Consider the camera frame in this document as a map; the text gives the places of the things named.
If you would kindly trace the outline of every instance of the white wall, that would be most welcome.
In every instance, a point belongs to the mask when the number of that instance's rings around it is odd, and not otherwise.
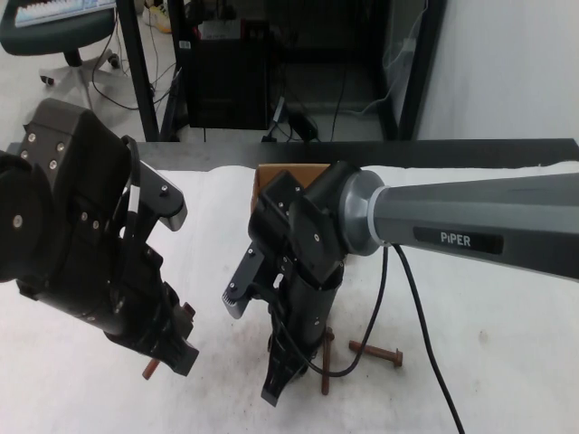
[[[579,142],[579,2],[448,0],[420,139]]]

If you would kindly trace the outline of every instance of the screw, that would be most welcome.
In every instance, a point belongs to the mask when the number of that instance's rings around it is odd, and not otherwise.
[[[22,223],[23,223],[22,215],[16,214],[16,215],[14,216],[14,219],[12,220],[12,225],[13,225],[16,229],[20,229],[20,228],[22,228]]]

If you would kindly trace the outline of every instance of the chair base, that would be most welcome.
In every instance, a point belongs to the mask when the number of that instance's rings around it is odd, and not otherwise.
[[[132,86],[130,78],[120,77],[100,69],[112,55],[112,50],[107,49],[102,56],[83,61],[81,66],[64,66],[52,70],[41,69],[38,72],[41,80],[46,84],[51,85],[57,82],[52,94],[54,98],[64,99],[72,88],[76,88],[81,93],[84,107],[92,109],[89,95],[89,84],[92,81],[106,86]]]

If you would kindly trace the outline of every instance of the bolt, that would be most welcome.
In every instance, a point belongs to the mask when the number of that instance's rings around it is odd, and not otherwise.
[[[324,367],[324,372],[326,373],[329,372],[331,345],[333,340],[334,340],[334,332],[330,327],[326,327],[326,333],[324,333],[324,340],[322,344],[322,348],[324,350],[322,363]],[[322,394],[327,395],[328,393],[329,393],[329,376],[322,375]]]
[[[22,223],[23,223],[22,215],[16,214],[12,220],[12,225],[16,229],[20,229],[20,228],[22,228]]]
[[[357,353],[358,351],[360,351],[361,346],[362,344],[360,344],[359,342],[350,341],[349,348],[353,352]],[[389,362],[392,362],[394,363],[394,366],[396,368],[402,366],[403,353],[401,351],[398,351],[398,348],[396,348],[396,353],[393,353],[392,351],[386,351],[383,350],[382,348],[377,348],[372,345],[366,345],[364,348],[364,354],[372,355],[374,357],[378,357],[379,359],[384,359]]]
[[[145,371],[143,371],[143,378],[145,380],[148,380],[149,378],[151,378],[151,376],[155,373],[155,370],[159,366],[159,363],[160,362],[157,359],[151,359],[151,361],[148,363],[147,367],[145,368]]]

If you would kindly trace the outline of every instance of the rusty bolt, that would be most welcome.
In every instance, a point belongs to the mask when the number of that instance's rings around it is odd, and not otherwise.
[[[330,327],[326,327],[326,333],[324,333],[324,357],[323,366],[324,372],[329,372],[330,367],[330,350],[331,342],[334,340],[334,332]],[[322,374],[322,395],[327,395],[329,393],[329,376]]]
[[[362,344],[360,344],[359,342],[350,341],[349,345],[350,350],[352,350],[355,353],[357,353],[360,350],[361,346]],[[396,348],[396,352],[393,353],[392,351],[383,350],[382,348],[377,348],[372,345],[366,345],[364,348],[364,354],[372,355],[374,357],[378,357],[379,359],[384,359],[389,362],[392,362],[394,363],[394,366],[396,368],[402,366],[403,353],[402,351],[398,351],[398,348]]]
[[[148,363],[145,371],[143,371],[143,378],[148,380],[155,373],[155,369],[159,366],[160,362],[157,359],[151,359]]]

